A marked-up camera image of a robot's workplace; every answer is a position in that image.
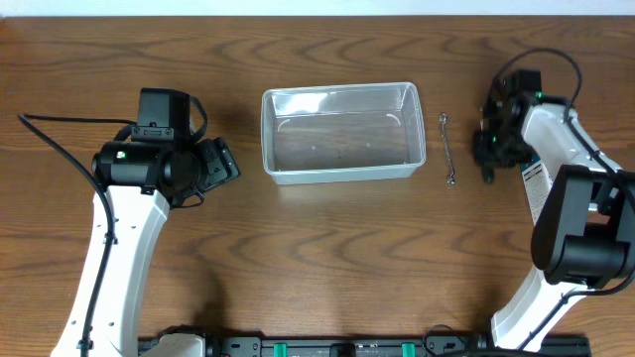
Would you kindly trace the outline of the silver double ended wrench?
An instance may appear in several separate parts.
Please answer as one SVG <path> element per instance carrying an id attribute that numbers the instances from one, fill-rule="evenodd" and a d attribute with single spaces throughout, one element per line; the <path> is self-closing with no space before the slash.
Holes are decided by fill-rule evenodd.
<path id="1" fill-rule="evenodd" d="M 454 169 L 452 158 L 451 158 L 448 136 L 446 131 L 447 114 L 442 112 L 439 116 L 439 119 L 440 119 L 441 139 L 444 145 L 444 154 L 445 154 L 445 159 L 446 159 L 447 168 L 448 168 L 446 182 L 448 185 L 455 185 L 455 177 L 454 177 L 455 169 Z"/>

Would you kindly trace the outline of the clear plastic container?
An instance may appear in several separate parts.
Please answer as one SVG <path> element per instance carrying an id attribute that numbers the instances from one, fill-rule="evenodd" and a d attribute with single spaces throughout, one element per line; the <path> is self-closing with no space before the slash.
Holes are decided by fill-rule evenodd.
<path id="1" fill-rule="evenodd" d="M 412 82 L 269 89 L 261 106 L 264 171 L 278 185 L 410 177 L 427 159 Z"/>

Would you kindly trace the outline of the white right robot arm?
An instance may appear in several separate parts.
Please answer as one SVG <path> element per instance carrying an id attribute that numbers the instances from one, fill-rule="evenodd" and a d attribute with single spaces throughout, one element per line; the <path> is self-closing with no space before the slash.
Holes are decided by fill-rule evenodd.
<path id="1" fill-rule="evenodd" d="M 537 352 L 571 307 L 634 281 L 634 175 L 594 144 L 572 101 L 546 95 L 537 70 L 494 76 L 473 135 L 485 182 L 523 167 L 525 188 L 546 188 L 533 208 L 532 268 L 491 318 L 494 346 Z"/>

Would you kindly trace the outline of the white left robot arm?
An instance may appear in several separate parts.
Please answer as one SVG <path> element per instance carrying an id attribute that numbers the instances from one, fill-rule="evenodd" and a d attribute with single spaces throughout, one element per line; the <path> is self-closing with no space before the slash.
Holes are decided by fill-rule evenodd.
<path id="1" fill-rule="evenodd" d="M 171 210 L 240 175 L 227 144 L 194 129 L 185 92 L 144 88 L 138 119 L 92 160 L 88 251 L 56 356 L 135 356 L 150 264 Z"/>

